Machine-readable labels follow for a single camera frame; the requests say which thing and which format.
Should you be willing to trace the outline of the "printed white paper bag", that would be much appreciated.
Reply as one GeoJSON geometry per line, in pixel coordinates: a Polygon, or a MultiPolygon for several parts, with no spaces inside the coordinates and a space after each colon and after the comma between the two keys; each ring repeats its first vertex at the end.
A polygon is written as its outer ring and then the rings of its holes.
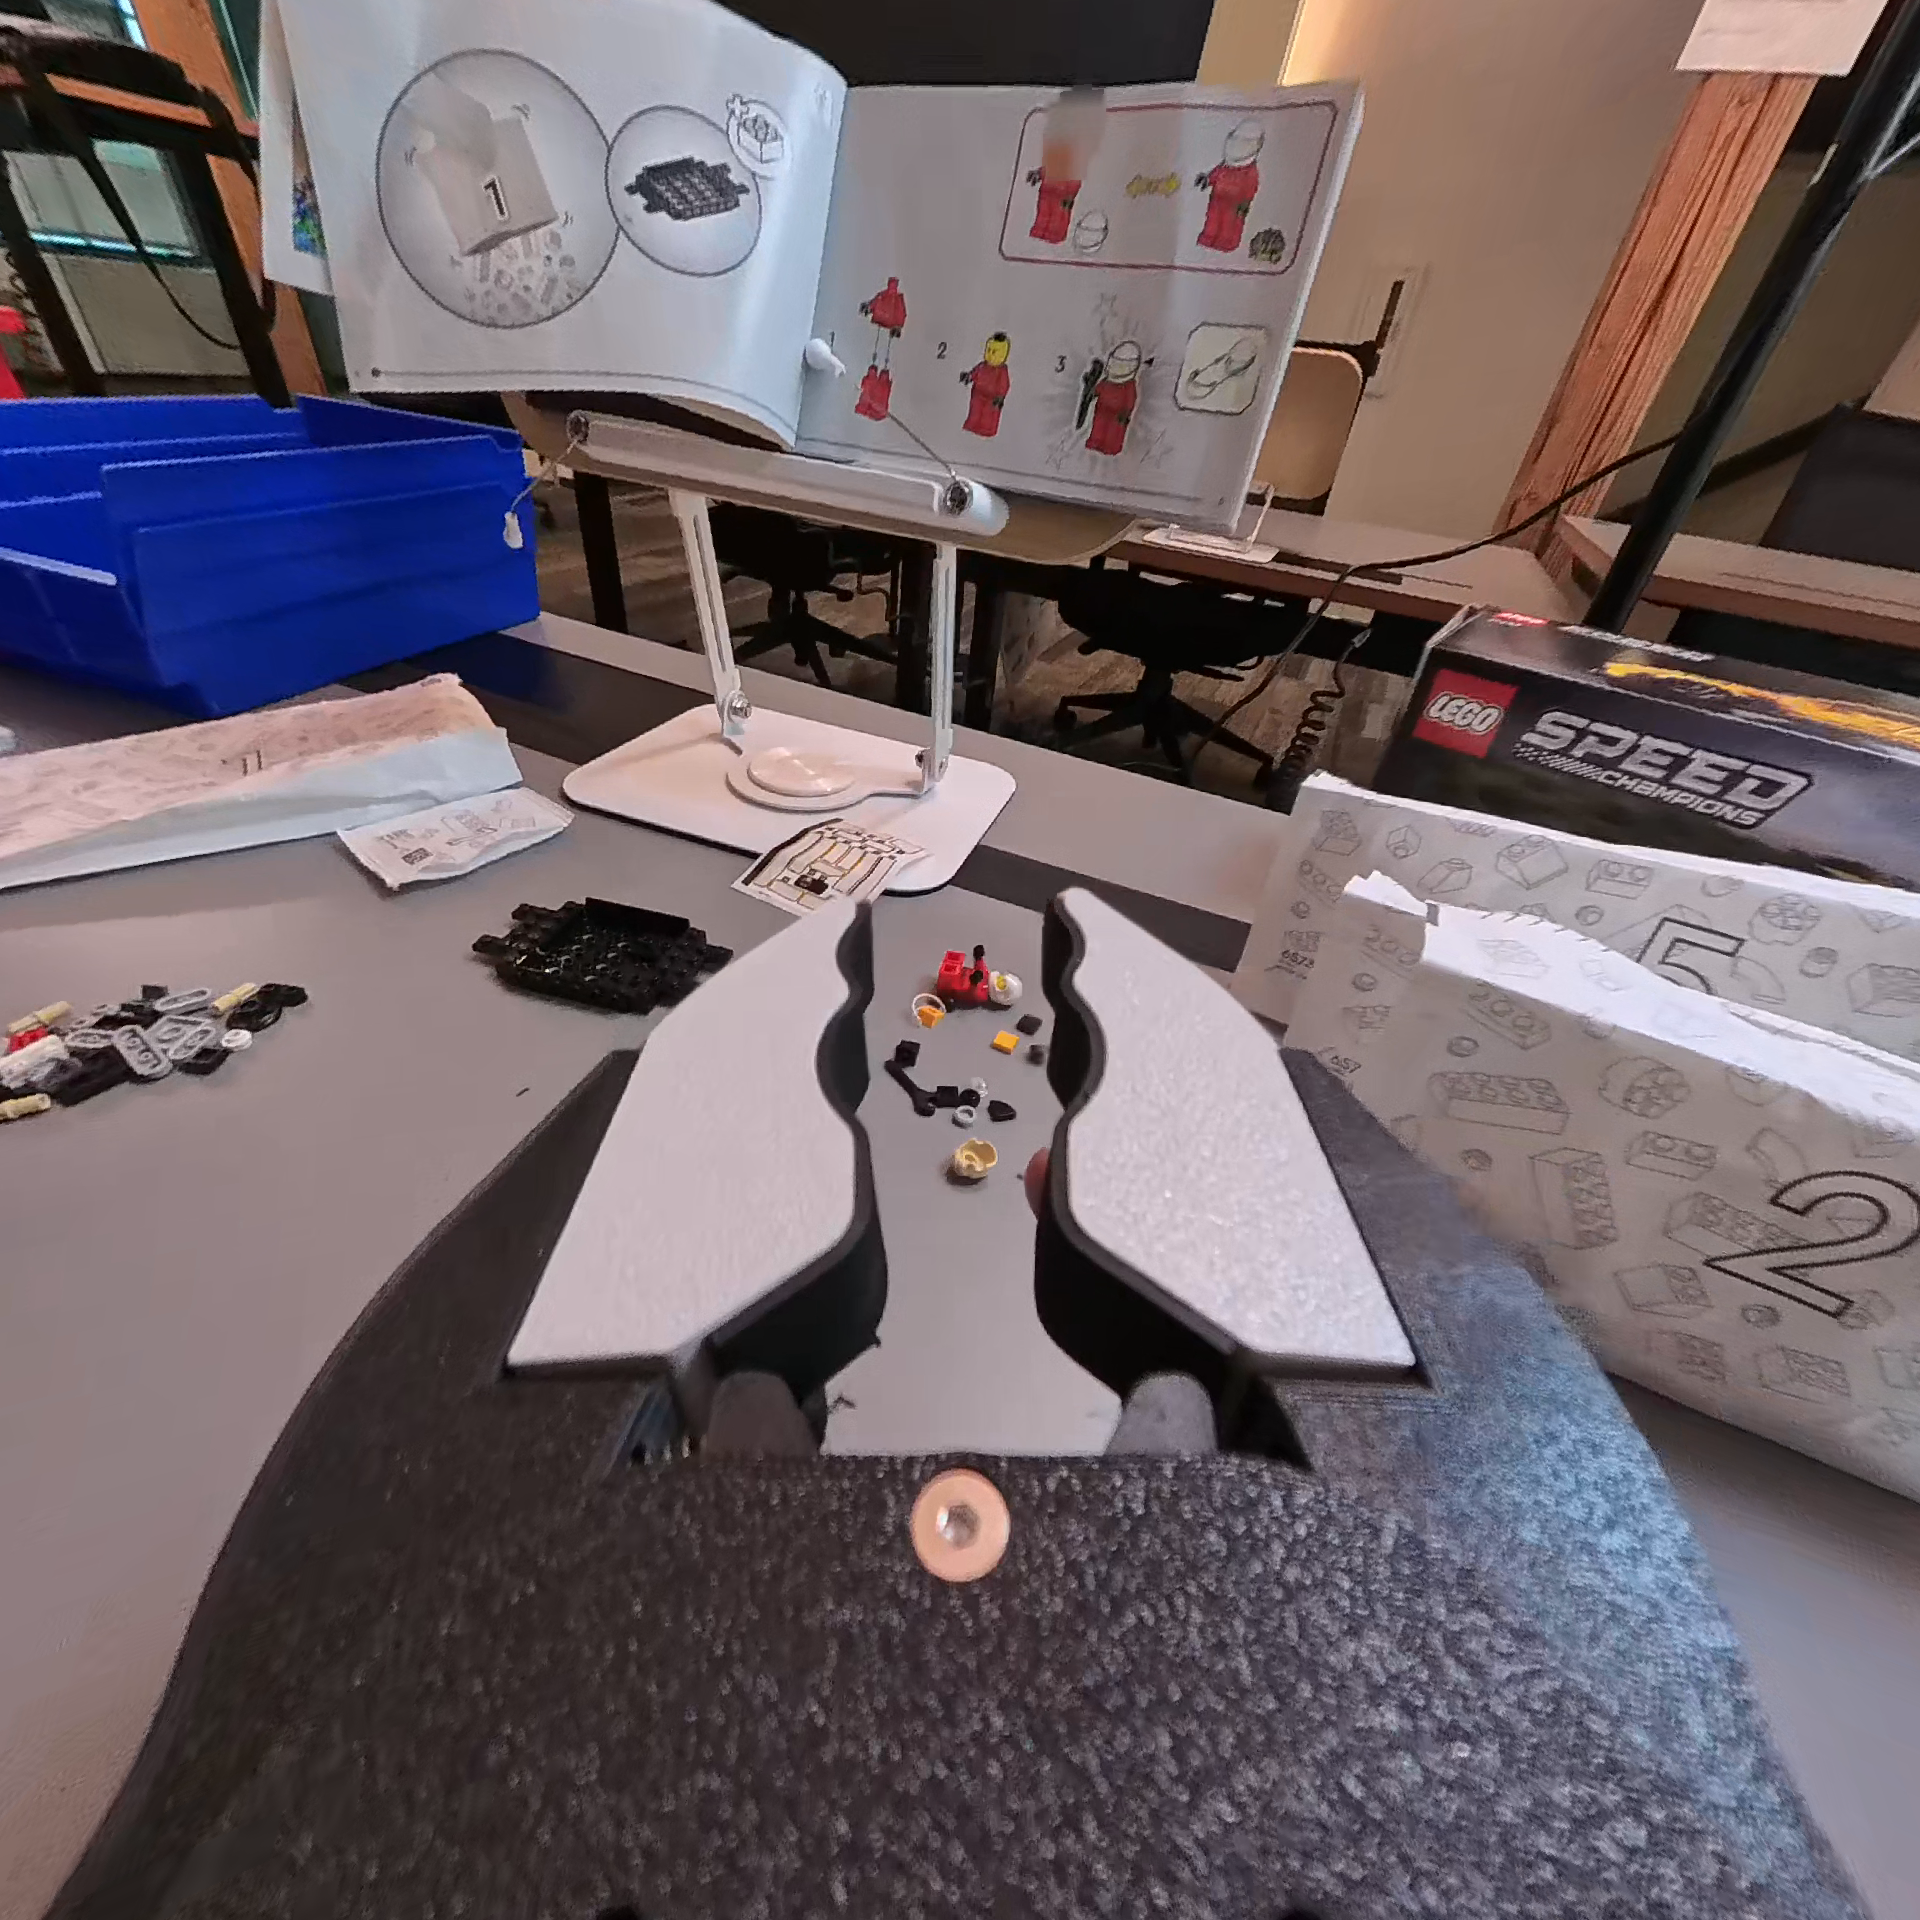
{"type": "Polygon", "coordinates": [[[1917,1500],[1914,1062],[1389,875],[1320,921],[1287,1043],[1610,1374],[1917,1500]]]}
{"type": "Polygon", "coordinates": [[[1565,925],[1675,984],[1918,1055],[1914,892],[1607,843],[1314,774],[1282,828],[1233,989],[1287,1026],[1357,878],[1565,925]]]}

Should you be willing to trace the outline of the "black office chair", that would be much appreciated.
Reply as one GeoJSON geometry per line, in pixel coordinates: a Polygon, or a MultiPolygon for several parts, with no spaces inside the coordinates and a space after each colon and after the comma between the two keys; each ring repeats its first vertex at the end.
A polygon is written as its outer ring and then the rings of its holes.
{"type": "Polygon", "coordinates": [[[1275,780],[1276,760],[1234,731],[1219,713],[1207,715],[1176,685],[1182,676],[1234,681],[1243,667],[1280,660],[1309,618],[1303,596],[1241,596],[1219,581],[1148,578],[1141,569],[1091,568],[1058,589],[1057,608],[1080,636],[1083,656],[1115,654],[1135,660],[1138,680],[1125,692],[1070,692],[1053,713],[1051,743],[1080,754],[1095,741],[1138,729],[1148,751],[1165,756],[1172,771],[1193,781],[1193,764],[1208,746],[1223,746],[1255,768],[1255,785],[1275,780]]]}

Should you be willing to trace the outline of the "black tripod pole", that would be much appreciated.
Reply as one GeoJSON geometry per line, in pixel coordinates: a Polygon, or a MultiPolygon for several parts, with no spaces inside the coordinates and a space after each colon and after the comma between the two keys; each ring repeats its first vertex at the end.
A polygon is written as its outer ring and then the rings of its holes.
{"type": "Polygon", "coordinates": [[[1701,386],[1644,502],[1600,578],[1585,621],[1623,632],[1755,396],[1764,369],[1832,253],[1860,193],[1917,154],[1918,6],[1901,4],[1866,67],[1786,236],[1759,278],[1728,343],[1701,386]]]}

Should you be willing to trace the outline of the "blue plastic bin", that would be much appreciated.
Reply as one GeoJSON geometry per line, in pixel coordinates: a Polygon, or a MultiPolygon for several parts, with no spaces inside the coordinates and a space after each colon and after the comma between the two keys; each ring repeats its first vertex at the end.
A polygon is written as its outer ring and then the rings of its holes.
{"type": "Polygon", "coordinates": [[[541,612],[523,438],[301,396],[3,405],[3,658],[194,717],[541,612]]]}

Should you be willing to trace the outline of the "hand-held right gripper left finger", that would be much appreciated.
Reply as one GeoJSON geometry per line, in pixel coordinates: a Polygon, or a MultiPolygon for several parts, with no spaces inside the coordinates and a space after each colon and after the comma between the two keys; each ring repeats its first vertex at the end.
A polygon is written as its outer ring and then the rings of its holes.
{"type": "Polygon", "coordinates": [[[794,1402],[878,1335],[891,1273],[861,1104],[874,913],[735,957],[636,1053],[506,1348],[516,1377],[664,1377],[690,1420],[766,1376],[794,1402]]]}

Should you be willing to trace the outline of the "toy brick instruction booklet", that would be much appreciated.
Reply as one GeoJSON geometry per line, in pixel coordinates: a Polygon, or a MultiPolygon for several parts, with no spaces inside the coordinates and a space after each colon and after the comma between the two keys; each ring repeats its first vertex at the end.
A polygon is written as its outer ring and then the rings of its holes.
{"type": "Polygon", "coordinates": [[[874,83],[725,4],[260,4],[362,393],[641,396],[807,460],[1234,521],[1352,79],[874,83]]]}

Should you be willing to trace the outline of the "white book stand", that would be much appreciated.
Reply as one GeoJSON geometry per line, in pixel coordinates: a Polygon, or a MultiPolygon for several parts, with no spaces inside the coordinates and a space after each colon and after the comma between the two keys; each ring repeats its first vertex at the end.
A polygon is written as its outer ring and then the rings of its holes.
{"type": "Polygon", "coordinates": [[[564,780],[571,802],[708,846],[766,853],[839,820],[921,851],[883,884],[931,893],[953,882],[1014,799],[1017,775],[955,751],[961,557],[1064,566],[1105,556],[1138,525],[1127,509],[1004,493],[966,471],[873,455],[805,455],[708,405],[624,396],[623,409],[561,390],[506,390],[532,447],[579,480],[658,488],[680,530],[708,674],[707,708],[641,731],[564,780]],[[735,651],[713,508],[853,528],[924,547],[927,719],[919,741],[830,724],[755,697],[735,651]]]}

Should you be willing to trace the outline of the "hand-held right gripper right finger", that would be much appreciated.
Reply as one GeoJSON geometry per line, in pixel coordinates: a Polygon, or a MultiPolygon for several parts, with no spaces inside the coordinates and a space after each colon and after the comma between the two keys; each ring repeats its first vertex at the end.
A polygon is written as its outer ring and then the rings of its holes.
{"type": "Polygon", "coordinates": [[[1279,1040],[1210,971],[1085,886],[1043,916],[1060,1101],[1035,1305],[1131,1397],[1194,1380],[1261,1414],[1285,1380],[1408,1385],[1418,1349],[1279,1040]]]}

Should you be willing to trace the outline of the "black toy set box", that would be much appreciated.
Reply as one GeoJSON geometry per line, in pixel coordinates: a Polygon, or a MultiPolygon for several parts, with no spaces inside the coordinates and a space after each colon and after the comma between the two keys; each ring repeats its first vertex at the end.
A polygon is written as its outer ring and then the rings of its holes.
{"type": "Polygon", "coordinates": [[[1914,892],[1917,697],[1475,608],[1428,639],[1386,797],[1914,892]]]}

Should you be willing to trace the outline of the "yellow black sticker sheet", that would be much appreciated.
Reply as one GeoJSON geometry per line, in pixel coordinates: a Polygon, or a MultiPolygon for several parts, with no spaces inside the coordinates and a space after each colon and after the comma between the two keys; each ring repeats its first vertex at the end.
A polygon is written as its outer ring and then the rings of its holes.
{"type": "Polygon", "coordinates": [[[868,903],[927,857],[924,846],[847,818],[807,821],[761,853],[732,892],[807,918],[837,903],[868,903]]]}

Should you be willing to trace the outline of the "black toy chassis plate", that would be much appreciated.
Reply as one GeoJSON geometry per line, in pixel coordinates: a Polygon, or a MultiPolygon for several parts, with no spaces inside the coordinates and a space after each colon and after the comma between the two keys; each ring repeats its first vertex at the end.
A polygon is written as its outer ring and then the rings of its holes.
{"type": "Polygon", "coordinates": [[[611,1013],[650,1015],[680,1004],[735,949],[680,916],[605,898],[525,902],[472,953],[510,989],[611,1013]]]}

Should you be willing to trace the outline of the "grey desk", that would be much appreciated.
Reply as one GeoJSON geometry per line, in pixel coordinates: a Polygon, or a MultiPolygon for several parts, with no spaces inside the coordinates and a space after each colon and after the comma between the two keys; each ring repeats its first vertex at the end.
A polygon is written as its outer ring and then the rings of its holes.
{"type": "MultiPolygon", "coordinates": [[[[529,783],[707,687],[695,651],[546,612],[416,661],[499,709],[529,783]]],[[[1231,973],[1282,818],[961,731],[1019,790],[957,884],[888,902],[896,969],[1012,938],[1093,882],[1231,973]]],[[[645,1032],[502,989],[470,943],[523,900],[658,903],[722,945],[784,924],[746,855],[577,811],[554,841],[387,893],[332,838],[5,896],[5,1021],[139,985],[289,981],[308,1005],[239,1064],[5,1124],[5,1916],[43,1916],[148,1732],[229,1528],[317,1371],[420,1241],[616,1046],[645,1032]]],[[[1048,1343],[1007,1163],[983,1190],[868,1099],[886,1218],[880,1348],[833,1445],[1069,1452],[1115,1406],[1048,1343]]],[[[1917,1506],[1638,1388],[1779,1746],[1877,1916],[1917,1916],[1917,1506]]]]}

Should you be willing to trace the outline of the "wood-top background desk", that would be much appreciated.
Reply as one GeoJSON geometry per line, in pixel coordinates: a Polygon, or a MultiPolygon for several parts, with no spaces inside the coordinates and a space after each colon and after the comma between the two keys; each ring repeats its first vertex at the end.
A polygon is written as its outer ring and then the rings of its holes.
{"type": "Polygon", "coordinates": [[[1446,623],[1462,610],[1497,610],[1570,621],[1581,603],[1528,547],[1504,542],[1435,559],[1446,540],[1368,521],[1246,506],[1234,537],[1182,530],[1136,530],[1106,551],[1115,566],[1165,580],[1201,581],[1268,598],[1320,599],[1338,585],[1337,606],[1446,623]]]}

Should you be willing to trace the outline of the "cluster of black yellow bricks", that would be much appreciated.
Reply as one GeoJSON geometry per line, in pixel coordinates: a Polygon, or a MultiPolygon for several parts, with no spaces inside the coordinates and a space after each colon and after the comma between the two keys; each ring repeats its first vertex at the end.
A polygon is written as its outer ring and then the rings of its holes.
{"type": "Polygon", "coordinates": [[[883,1067],[921,1117],[1003,1126],[1019,1117],[1023,1091],[1040,1082],[1051,1040],[1036,1012],[921,994],[883,1067]]]}

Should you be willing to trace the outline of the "small white paper bag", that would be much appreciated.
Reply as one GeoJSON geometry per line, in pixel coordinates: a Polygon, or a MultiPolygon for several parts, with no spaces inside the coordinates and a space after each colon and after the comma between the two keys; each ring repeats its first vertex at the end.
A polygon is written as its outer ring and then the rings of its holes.
{"type": "Polygon", "coordinates": [[[343,851],[387,893],[467,878],[559,838],[575,813],[519,783],[392,820],[338,828],[343,851]]]}

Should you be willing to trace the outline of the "opened printed paper bag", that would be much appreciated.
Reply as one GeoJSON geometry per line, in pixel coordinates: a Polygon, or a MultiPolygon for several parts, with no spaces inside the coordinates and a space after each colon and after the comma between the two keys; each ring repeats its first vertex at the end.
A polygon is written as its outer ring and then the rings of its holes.
{"type": "Polygon", "coordinates": [[[326,838],[520,783],[457,676],[5,760],[7,892],[326,838]]]}

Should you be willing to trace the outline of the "cluster of grey tan bricks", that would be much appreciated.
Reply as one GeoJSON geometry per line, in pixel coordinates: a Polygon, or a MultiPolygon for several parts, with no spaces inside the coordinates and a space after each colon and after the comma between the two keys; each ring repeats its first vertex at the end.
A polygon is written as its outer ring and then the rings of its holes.
{"type": "Polygon", "coordinates": [[[225,991],[150,981],[92,1007],[45,1004],[5,1021],[3,1124],[119,1090],[208,1079],[308,1004],[310,991],[286,980],[246,980],[225,991]]]}

